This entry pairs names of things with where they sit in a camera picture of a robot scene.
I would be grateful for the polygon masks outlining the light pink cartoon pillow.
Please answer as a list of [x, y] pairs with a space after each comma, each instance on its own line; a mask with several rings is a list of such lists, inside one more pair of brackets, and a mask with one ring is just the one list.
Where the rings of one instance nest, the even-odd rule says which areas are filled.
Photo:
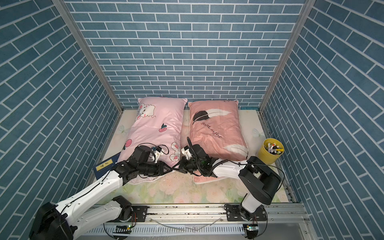
[[[164, 154], [158, 161], [173, 167], [181, 159], [181, 133], [184, 108], [187, 99], [146, 97], [139, 99], [139, 108], [135, 122], [129, 130], [125, 145], [118, 161], [127, 160], [135, 148], [147, 146]], [[149, 162], [153, 162], [153, 153]], [[132, 185], [152, 182], [159, 177], [147, 178], [139, 175], [130, 181]]]

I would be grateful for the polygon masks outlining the salmon pink feather pillow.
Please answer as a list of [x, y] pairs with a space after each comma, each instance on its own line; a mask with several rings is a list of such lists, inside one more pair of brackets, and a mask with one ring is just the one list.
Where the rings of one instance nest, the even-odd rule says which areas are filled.
[[237, 100], [189, 102], [192, 144], [214, 158], [244, 161], [249, 149], [244, 139]]

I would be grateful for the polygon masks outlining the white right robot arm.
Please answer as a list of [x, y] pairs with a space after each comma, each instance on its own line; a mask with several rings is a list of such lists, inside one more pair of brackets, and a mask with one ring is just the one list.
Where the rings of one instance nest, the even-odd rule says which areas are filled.
[[210, 157], [200, 145], [184, 147], [182, 155], [173, 167], [175, 171], [197, 177], [241, 180], [249, 191], [241, 203], [241, 210], [249, 214], [262, 205], [270, 205], [282, 184], [279, 174], [255, 156], [245, 161], [223, 160]]

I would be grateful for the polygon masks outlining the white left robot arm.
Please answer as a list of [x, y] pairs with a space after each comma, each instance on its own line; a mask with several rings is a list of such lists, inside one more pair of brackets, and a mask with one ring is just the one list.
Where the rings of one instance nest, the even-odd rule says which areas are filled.
[[172, 172], [163, 161], [149, 161], [154, 156], [151, 148], [138, 146], [125, 161], [116, 163], [95, 183], [77, 194], [57, 203], [42, 205], [35, 216], [29, 238], [31, 240], [75, 240], [89, 230], [109, 221], [136, 225], [141, 217], [132, 203], [123, 196], [113, 198], [96, 209], [93, 206], [114, 190], [139, 175], [158, 177]]

